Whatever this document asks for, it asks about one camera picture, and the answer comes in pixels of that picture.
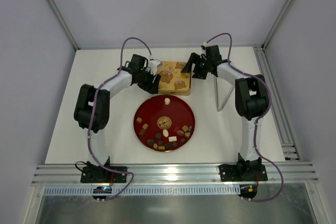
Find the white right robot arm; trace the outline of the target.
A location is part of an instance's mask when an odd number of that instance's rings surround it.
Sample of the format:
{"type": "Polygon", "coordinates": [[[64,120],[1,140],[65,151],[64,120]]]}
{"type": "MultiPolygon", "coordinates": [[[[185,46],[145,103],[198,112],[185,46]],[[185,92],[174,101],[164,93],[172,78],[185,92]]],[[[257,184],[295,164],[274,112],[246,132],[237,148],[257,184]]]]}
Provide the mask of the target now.
{"type": "Polygon", "coordinates": [[[260,128],[270,110],[270,91],[263,75],[252,75],[223,59],[218,46],[203,46],[202,54],[191,53],[182,73],[192,72],[195,79],[206,79],[210,73],[231,84],[235,91],[235,108],[242,122],[242,144],[234,165],[222,164],[222,182],[267,180],[263,157],[258,149],[260,128]]]}

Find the white cone chocolate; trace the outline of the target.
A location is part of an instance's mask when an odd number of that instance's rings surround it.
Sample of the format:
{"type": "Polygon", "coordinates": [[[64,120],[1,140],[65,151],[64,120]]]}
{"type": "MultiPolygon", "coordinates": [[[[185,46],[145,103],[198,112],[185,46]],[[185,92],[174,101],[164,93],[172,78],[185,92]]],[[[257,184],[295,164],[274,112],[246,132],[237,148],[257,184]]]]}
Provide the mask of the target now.
{"type": "Polygon", "coordinates": [[[164,99],[164,103],[165,103],[166,105],[170,104],[170,99],[169,99],[169,98],[165,98],[165,99],[164,99]]]}

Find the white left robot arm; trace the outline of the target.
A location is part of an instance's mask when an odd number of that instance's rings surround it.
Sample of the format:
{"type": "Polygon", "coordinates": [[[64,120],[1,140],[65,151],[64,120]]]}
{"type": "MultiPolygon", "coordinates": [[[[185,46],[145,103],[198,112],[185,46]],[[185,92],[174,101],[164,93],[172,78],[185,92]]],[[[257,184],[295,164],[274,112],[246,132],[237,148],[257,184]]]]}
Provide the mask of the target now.
{"type": "Polygon", "coordinates": [[[112,77],[96,86],[81,86],[74,111],[74,119],[87,131],[89,158],[81,169],[82,183],[107,183],[113,173],[121,173],[110,166],[104,128],[110,117],[110,100],[133,84],[149,94],[159,92],[161,76],[157,74],[162,61],[134,54],[120,66],[112,77]]]}

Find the silver tin lid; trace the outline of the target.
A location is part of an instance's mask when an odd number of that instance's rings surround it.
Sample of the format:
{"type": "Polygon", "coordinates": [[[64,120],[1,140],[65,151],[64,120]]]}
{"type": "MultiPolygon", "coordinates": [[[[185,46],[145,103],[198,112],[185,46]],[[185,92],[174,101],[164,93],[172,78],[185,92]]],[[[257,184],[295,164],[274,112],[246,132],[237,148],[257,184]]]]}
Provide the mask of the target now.
{"type": "Polygon", "coordinates": [[[186,65],[183,61],[163,61],[157,69],[161,76],[159,90],[187,91],[191,89],[191,73],[181,73],[186,65]]]}

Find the gold chocolate tin box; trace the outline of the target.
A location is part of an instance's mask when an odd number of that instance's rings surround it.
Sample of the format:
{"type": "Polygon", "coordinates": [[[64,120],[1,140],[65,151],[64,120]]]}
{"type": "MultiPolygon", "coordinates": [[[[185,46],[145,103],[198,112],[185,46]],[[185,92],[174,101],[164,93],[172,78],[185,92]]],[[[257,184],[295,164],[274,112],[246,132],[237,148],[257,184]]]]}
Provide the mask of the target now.
{"type": "Polygon", "coordinates": [[[159,94],[162,94],[162,95],[189,96],[191,94],[191,90],[187,90],[187,91],[159,90],[159,94]]]}

